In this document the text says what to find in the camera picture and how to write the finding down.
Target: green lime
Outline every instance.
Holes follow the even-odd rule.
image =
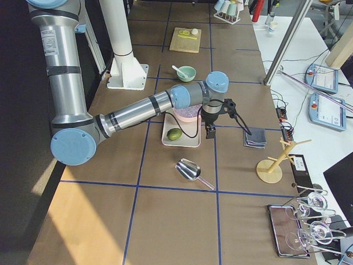
[[[167,138],[170,141],[175,141],[181,137],[183,132],[181,131],[180,128],[172,128],[167,132]]]

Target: folded cloth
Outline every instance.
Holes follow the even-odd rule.
[[[264,149],[267,144],[265,129],[249,127],[252,135],[244,132],[244,146]]]

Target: screen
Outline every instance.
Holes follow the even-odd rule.
[[[319,96],[318,119],[325,123],[342,126],[342,108],[326,97]]]
[[[332,195],[345,214],[349,223],[353,224],[353,153],[347,155],[337,164],[324,172],[324,176]]]
[[[315,66],[315,84],[317,86],[334,89],[335,85],[335,70]]]

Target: metal scoop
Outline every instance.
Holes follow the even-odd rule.
[[[199,180],[204,185],[208,186],[210,189],[214,190],[215,186],[213,186],[210,182],[200,177],[201,168],[197,164],[182,158],[178,163],[176,163],[175,168],[180,172],[180,174],[189,181]]]

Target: blue joint cap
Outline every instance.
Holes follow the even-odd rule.
[[[75,28],[75,33],[85,33],[86,32],[86,24],[78,25]]]
[[[186,87],[178,85],[170,91],[172,97],[172,104],[176,109],[184,109],[190,106],[190,93]]]
[[[58,131],[53,136],[50,149],[60,162],[69,166],[77,166],[92,158],[97,145],[86,131],[68,128]]]
[[[208,74],[206,78],[207,86],[215,92],[227,93],[229,86],[228,76],[220,71],[214,71]]]
[[[67,0],[26,0],[29,4],[34,7],[51,9],[57,8],[67,2]]]

